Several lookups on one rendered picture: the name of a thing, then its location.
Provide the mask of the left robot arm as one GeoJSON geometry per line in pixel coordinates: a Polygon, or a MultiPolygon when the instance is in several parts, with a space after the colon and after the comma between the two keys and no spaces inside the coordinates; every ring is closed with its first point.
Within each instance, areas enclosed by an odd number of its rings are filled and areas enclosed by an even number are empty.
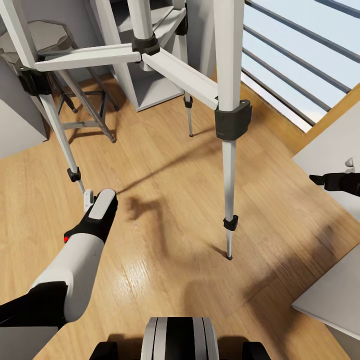
{"type": "Polygon", "coordinates": [[[33,360],[86,311],[118,199],[108,188],[83,200],[86,214],[52,263],[27,294],[0,305],[0,360],[33,360]]]}

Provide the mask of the digital camera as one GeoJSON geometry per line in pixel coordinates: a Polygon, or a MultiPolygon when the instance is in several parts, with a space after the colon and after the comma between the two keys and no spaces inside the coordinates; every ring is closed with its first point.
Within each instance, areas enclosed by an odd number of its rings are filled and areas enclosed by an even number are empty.
{"type": "Polygon", "coordinates": [[[66,244],[66,242],[69,240],[69,238],[73,235],[74,231],[76,230],[77,226],[75,226],[73,229],[67,231],[64,233],[64,243],[66,244]]]}

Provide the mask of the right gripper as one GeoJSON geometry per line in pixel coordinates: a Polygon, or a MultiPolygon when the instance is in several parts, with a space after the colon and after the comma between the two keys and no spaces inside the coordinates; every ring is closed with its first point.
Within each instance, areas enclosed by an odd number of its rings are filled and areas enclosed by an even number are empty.
{"type": "Polygon", "coordinates": [[[344,191],[360,197],[358,192],[360,173],[334,172],[324,174],[323,176],[310,174],[309,178],[318,186],[324,186],[326,191],[344,191]]]}

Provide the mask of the camera tripod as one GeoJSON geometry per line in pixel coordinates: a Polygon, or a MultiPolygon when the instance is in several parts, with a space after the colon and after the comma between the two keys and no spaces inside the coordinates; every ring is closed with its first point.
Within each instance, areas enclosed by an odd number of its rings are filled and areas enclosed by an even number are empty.
{"type": "Polygon", "coordinates": [[[152,25],[150,0],[127,0],[133,26],[131,43],[40,52],[35,46],[20,0],[0,0],[0,14],[18,52],[18,80],[30,96],[38,96],[69,164],[68,175],[81,193],[85,188],[52,94],[50,71],[135,62],[184,89],[189,136],[193,137],[192,96],[214,110],[216,136],[222,140],[227,258],[233,259],[236,140],[248,131],[252,105],[240,100],[245,0],[213,0],[217,83],[188,63],[188,8],[186,0],[172,0],[170,9],[152,25]],[[163,48],[175,32],[181,60],[163,48]]]}

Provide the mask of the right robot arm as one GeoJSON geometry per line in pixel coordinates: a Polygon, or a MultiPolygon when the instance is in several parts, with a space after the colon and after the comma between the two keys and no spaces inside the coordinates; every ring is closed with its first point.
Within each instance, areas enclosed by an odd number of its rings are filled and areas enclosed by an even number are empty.
{"type": "Polygon", "coordinates": [[[360,197],[360,156],[353,156],[345,162],[345,165],[353,168],[323,176],[310,174],[309,178],[318,186],[324,186],[326,191],[344,191],[360,197]]]}

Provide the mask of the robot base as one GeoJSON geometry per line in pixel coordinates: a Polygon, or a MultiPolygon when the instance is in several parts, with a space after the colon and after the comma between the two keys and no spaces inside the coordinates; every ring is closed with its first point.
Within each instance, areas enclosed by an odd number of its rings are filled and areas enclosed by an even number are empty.
{"type": "MultiPolygon", "coordinates": [[[[266,348],[259,341],[245,341],[242,350],[242,360],[271,360],[266,348]]],[[[101,341],[95,347],[89,360],[118,360],[117,343],[115,341],[101,341]]]]}

